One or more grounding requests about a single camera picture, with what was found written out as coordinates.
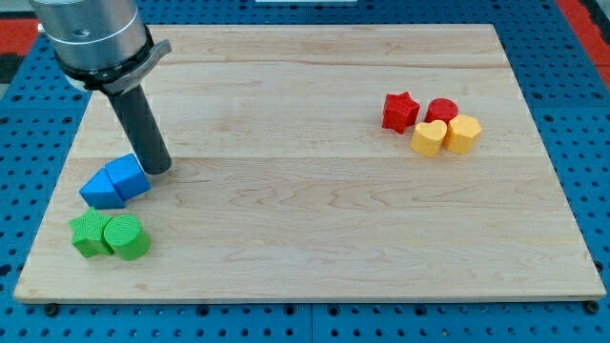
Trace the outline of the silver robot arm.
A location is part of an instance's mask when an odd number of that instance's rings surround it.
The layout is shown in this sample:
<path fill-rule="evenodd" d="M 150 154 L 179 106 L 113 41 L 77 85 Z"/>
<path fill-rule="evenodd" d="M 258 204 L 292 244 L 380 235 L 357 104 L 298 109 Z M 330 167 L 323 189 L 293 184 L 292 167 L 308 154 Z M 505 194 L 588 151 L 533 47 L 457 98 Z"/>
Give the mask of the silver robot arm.
<path fill-rule="evenodd" d="M 172 51 L 158 43 L 133 0 L 31 0 L 60 69 L 82 90 L 119 96 Z"/>

